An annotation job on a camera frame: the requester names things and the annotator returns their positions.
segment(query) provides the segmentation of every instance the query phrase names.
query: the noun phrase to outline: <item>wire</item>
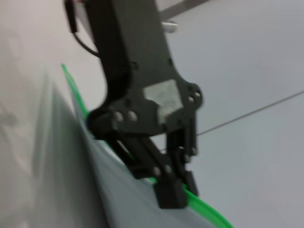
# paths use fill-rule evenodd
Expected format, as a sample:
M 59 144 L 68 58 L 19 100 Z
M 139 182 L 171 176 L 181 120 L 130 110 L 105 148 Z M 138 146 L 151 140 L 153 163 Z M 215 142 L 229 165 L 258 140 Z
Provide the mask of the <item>wire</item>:
M 93 51 L 91 48 L 89 48 L 87 45 L 85 45 L 77 36 L 76 33 L 73 33 L 73 36 L 75 37 L 76 41 L 80 44 L 80 46 L 82 46 L 86 51 L 90 52 L 92 55 L 99 57 L 98 52 Z

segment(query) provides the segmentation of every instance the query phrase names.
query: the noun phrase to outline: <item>green edge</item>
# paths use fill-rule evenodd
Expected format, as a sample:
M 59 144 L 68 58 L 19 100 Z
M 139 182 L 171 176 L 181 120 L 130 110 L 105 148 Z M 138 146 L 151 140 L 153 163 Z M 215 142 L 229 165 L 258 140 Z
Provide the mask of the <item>green edge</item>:
M 84 113 L 85 116 L 88 115 L 88 110 L 86 109 L 86 106 L 81 98 L 80 92 L 77 88 L 77 85 L 71 76 L 71 74 L 68 72 L 66 66 L 64 64 L 61 64 L 62 69 L 65 73 L 67 83 L 70 86 L 70 89 L 76 98 L 81 111 Z M 209 222 L 211 222 L 214 226 L 217 228 L 233 228 L 233 226 L 216 210 L 214 210 L 211 206 L 209 206 L 207 203 L 203 202 L 200 198 L 193 195 L 191 192 L 186 190 L 186 194 L 188 197 L 188 205 L 199 215 L 201 215 L 203 218 L 207 219 Z

